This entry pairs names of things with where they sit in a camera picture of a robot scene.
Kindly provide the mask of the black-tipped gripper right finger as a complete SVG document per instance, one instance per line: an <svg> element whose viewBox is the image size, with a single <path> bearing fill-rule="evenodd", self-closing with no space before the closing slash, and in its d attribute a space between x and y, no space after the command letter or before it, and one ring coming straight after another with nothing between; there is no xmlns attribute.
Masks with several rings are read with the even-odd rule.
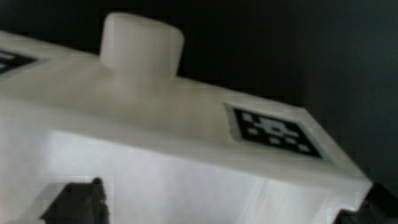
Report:
<svg viewBox="0 0 398 224"><path fill-rule="evenodd" d="M359 210L341 210L332 224L398 224L398 197L380 183L373 184Z"/></svg>

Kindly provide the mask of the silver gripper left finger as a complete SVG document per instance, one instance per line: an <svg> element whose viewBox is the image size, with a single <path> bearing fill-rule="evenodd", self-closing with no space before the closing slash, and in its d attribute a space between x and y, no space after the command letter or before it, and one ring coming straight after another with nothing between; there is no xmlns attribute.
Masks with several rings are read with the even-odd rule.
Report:
<svg viewBox="0 0 398 224"><path fill-rule="evenodd" d="M39 217L45 224L110 224L103 180L69 183Z"/></svg>

